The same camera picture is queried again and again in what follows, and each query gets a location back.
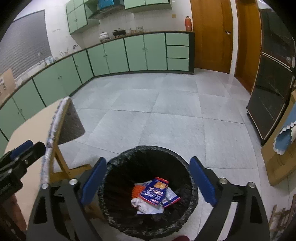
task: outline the tile floor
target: tile floor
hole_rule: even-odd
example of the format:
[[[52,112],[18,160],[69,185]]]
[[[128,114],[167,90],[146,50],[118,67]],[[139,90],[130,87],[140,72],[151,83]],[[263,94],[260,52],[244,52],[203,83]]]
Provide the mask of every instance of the tile floor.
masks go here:
[[[267,216],[274,204],[288,207],[296,193],[296,175],[269,186],[260,142],[246,115],[249,93],[232,75],[196,69],[185,74],[127,74],[94,79],[73,96],[86,133],[61,145],[69,166],[107,160],[137,145],[175,151],[187,162],[197,156],[218,177],[246,185],[253,181]],[[231,206],[220,235],[226,238],[235,212]],[[173,235],[194,240],[212,207],[199,195],[188,222]],[[137,240],[93,220],[104,241]]]

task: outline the blue gripper pad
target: blue gripper pad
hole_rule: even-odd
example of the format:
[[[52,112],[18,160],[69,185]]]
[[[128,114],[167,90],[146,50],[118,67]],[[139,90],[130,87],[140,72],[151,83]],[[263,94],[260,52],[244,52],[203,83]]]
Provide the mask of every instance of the blue gripper pad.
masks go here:
[[[85,182],[84,186],[82,187],[82,195],[81,195],[81,204],[83,206],[88,205],[92,202],[96,191],[101,184],[106,171],[107,171],[107,162],[106,159],[100,157],[97,163],[91,170],[91,174],[88,180]]]
[[[215,188],[194,157],[192,157],[190,160],[189,170],[205,201],[212,206],[215,206],[217,203],[215,197]]]
[[[16,159],[20,154],[22,154],[24,151],[29,149],[33,146],[33,142],[30,140],[27,140],[25,143],[21,144],[19,147],[15,148],[11,151],[10,159],[13,161]]]

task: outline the wooden countertop edge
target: wooden countertop edge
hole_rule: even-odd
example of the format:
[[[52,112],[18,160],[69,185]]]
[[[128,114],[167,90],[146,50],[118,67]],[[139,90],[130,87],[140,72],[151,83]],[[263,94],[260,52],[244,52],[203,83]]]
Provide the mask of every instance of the wooden countertop edge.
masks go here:
[[[107,40],[107,41],[104,41],[103,43],[98,43],[98,44],[95,44],[95,45],[92,45],[90,47],[87,47],[87,48],[84,48],[82,50],[79,50],[75,53],[72,53],[72,54],[69,54],[63,58],[60,58],[59,60],[57,60],[56,62],[48,65],[47,67],[39,70],[37,73],[35,73],[34,75],[32,75],[31,77],[29,77],[27,80],[25,80],[24,82],[22,82],[10,95],[8,95],[5,100],[3,101],[3,103],[0,105],[0,109],[7,103],[7,101],[20,89],[22,88],[26,83],[28,83],[32,78],[34,78],[36,75],[40,74],[42,71],[46,70],[47,68],[51,67],[52,65],[62,61],[63,59],[66,59],[74,54],[77,54],[79,52],[82,52],[82,51],[85,51],[87,49],[90,49],[90,48],[93,48],[93,47],[96,47],[98,45],[101,45],[101,44],[105,44],[105,43],[108,43],[108,42],[111,42],[111,41],[114,41],[114,40],[118,40],[118,39],[122,39],[122,38],[127,38],[127,37],[132,37],[132,36],[138,36],[138,35],[145,35],[145,34],[159,34],[159,33],[184,33],[184,34],[194,34],[194,32],[191,32],[191,31],[154,31],[154,32],[144,32],[144,33],[136,33],[136,34],[130,34],[130,35],[127,35],[127,36],[121,36],[119,38],[116,38],[116,39],[111,39],[111,40]]]

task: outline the screw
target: screw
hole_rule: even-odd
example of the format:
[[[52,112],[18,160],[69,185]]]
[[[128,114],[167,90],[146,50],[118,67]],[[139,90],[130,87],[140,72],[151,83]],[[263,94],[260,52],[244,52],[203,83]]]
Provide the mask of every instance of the screw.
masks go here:
[[[41,186],[41,188],[42,189],[46,189],[46,188],[48,188],[48,186],[49,186],[48,183],[43,183],[42,186]]]
[[[75,185],[77,182],[78,182],[77,179],[71,179],[71,180],[69,181],[69,184],[70,184],[70,185]]]
[[[248,183],[248,186],[249,186],[250,188],[255,188],[255,187],[256,187],[255,183],[253,183],[253,182],[249,182],[249,183]]]
[[[219,179],[219,182],[221,183],[221,184],[227,184],[228,183],[228,180],[226,179],[226,178],[220,178]]]

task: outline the brown door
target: brown door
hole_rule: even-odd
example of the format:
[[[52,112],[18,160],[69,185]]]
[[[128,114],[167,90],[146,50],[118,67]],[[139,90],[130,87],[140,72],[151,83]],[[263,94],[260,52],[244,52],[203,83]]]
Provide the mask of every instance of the brown door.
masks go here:
[[[233,22],[230,0],[191,0],[195,67],[229,73]]]
[[[255,83],[260,51],[261,23],[256,0],[236,0],[239,23],[239,46],[235,77],[251,92]]]

